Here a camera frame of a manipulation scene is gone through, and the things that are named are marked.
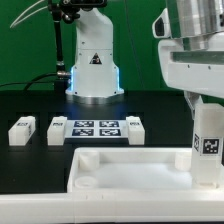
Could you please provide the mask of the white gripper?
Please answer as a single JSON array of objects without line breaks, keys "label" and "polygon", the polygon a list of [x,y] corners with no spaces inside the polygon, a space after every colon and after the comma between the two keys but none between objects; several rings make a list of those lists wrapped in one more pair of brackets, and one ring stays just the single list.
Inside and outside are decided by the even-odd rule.
[{"label": "white gripper", "polygon": [[158,55],[162,77],[168,87],[183,90],[195,118],[200,94],[224,99],[224,37],[211,37],[209,49],[185,51],[180,40],[161,40]]}]

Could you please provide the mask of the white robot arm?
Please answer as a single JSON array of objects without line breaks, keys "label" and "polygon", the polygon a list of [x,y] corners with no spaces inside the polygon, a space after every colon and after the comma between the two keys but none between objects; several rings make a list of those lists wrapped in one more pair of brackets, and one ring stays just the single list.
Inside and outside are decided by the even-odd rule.
[{"label": "white robot arm", "polygon": [[[224,0],[165,0],[152,25],[167,86],[182,90],[190,108],[203,95],[224,99]],[[77,9],[76,58],[66,94],[83,103],[105,103],[123,94],[113,62],[113,24],[100,1],[71,0]]]}]

